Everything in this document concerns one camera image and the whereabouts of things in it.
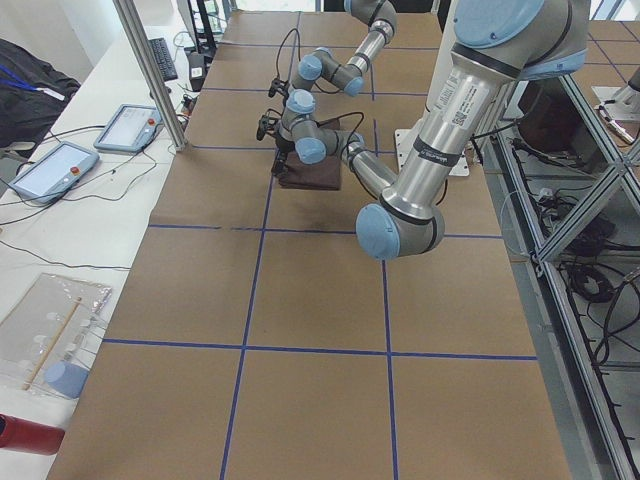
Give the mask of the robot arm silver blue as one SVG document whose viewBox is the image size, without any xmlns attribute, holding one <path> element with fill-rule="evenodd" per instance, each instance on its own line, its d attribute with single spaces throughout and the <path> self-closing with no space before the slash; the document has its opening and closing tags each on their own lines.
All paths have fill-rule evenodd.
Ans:
<svg viewBox="0 0 640 480">
<path fill-rule="evenodd" d="M 316 121 L 312 86 L 325 79 L 354 96 L 376 55 L 397 31 L 388 1 L 348 1 L 367 36 L 346 63 L 319 48 L 304 56 L 290 81 L 274 81 L 284 98 L 279 118 L 263 116 L 258 138 L 271 136 L 283 153 L 306 165 L 338 157 L 372 196 L 356 219 L 357 239 L 371 257 L 390 260 L 435 248 L 444 219 L 435 199 L 498 90 L 516 80 L 554 78 L 577 71 L 586 59 L 589 6 L 584 1 L 461 1 L 453 15 L 452 65 L 412 137 L 408 156 L 393 171 L 349 131 Z"/>
<path fill-rule="evenodd" d="M 362 91 L 364 77 L 371 70 L 373 60 L 396 34 L 397 13 L 391 1 L 346 0 L 343 7 L 368 28 L 351 57 L 341 62 L 328 47 L 316 48 L 298 60 L 289 79 L 283 80 L 276 74 L 268 90 L 270 98 L 279 94 L 288 99 L 294 89 L 310 91 L 319 80 L 351 97 Z"/>
</svg>

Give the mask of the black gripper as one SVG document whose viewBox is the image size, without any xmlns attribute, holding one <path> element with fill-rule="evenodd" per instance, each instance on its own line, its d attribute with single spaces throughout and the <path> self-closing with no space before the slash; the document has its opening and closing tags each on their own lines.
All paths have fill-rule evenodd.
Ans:
<svg viewBox="0 0 640 480">
<path fill-rule="evenodd" d="M 288 155 L 294 150 L 294 142 L 281 133 L 281 120 L 265 112 L 258 120 L 256 139 L 262 141 L 266 136 L 275 140 L 277 154 L 271 167 L 273 176 L 282 176 L 288 172 Z"/>
<path fill-rule="evenodd" d="M 280 95 L 284 100 L 287 100 L 289 98 L 291 88 L 291 83 L 288 80 L 283 80 L 279 77 L 275 77 L 271 81 L 268 90 L 268 97 L 274 98 L 276 95 Z"/>
</svg>

